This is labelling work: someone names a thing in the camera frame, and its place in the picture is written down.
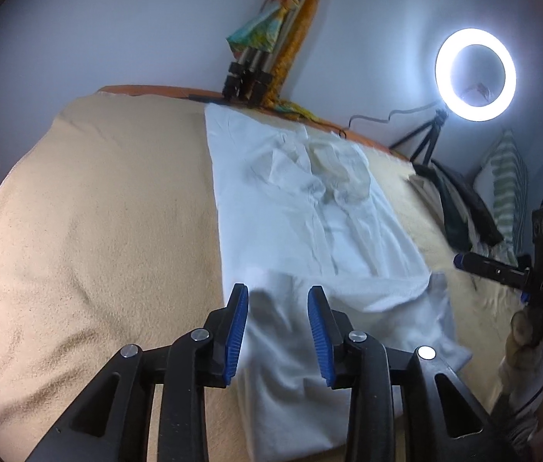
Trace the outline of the right gloved hand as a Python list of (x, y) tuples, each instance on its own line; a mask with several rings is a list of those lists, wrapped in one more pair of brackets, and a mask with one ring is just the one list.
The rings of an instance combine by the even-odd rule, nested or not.
[(512, 415), (534, 412), (543, 402), (543, 338), (534, 344), (536, 325), (525, 308), (514, 313), (505, 356), (499, 366), (502, 395)]

